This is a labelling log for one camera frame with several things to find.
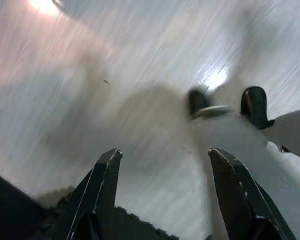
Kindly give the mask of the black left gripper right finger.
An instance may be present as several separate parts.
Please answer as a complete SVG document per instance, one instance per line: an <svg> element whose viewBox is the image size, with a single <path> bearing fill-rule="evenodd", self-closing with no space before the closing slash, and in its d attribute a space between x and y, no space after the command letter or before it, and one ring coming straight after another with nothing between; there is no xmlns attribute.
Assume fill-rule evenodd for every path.
<svg viewBox="0 0 300 240"><path fill-rule="evenodd" d="M208 151L219 208L231 240L294 240L296 237L268 193L232 154Z"/></svg>

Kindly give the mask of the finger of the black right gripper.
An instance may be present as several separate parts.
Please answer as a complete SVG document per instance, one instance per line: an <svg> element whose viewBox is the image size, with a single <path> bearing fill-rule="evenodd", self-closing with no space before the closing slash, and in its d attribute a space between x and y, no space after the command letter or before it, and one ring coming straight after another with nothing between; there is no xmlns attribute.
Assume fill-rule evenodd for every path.
<svg viewBox="0 0 300 240"><path fill-rule="evenodd" d="M209 108L211 101L200 88L192 88L188 92L188 112L191 119L197 117L199 111Z"/></svg>
<svg viewBox="0 0 300 240"><path fill-rule="evenodd" d="M260 86L246 88L241 96L240 113L256 128L267 129L274 125L274 120L268 120L267 96Z"/></svg>

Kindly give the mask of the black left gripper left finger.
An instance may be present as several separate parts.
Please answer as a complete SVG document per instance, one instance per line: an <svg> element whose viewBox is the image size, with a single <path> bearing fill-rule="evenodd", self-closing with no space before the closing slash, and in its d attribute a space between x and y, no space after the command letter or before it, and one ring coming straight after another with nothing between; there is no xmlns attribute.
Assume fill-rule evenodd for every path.
<svg viewBox="0 0 300 240"><path fill-rule="evenodd" d="M73 240L79 221L93 215L100 240L110 238L122 152L111 149L101 155L70 197L67 240Z"/></svg>

